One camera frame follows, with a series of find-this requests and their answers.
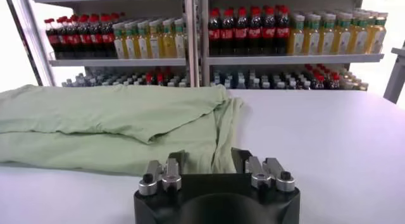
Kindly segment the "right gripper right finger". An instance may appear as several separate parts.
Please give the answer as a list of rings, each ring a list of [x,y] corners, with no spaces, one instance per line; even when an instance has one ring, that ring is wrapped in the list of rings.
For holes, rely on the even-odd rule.
[[[234,147],[231,155],[236,172],[250,174],[251,186],[255,189],[275,186],[280,192],[295,191],[295,178],[291,172],[284,170],[277,158],[266,158],[260,162],[250,151]]]

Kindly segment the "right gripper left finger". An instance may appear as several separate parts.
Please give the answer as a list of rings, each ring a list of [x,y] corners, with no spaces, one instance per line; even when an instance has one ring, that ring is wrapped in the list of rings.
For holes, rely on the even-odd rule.
[[[161,187],[165,192],[182,188],[182,173],[187,153],[184,150],[169,154],[166,163],[151,160],[146,172],[138,184],[138,192],[142,196],[153,196]]]

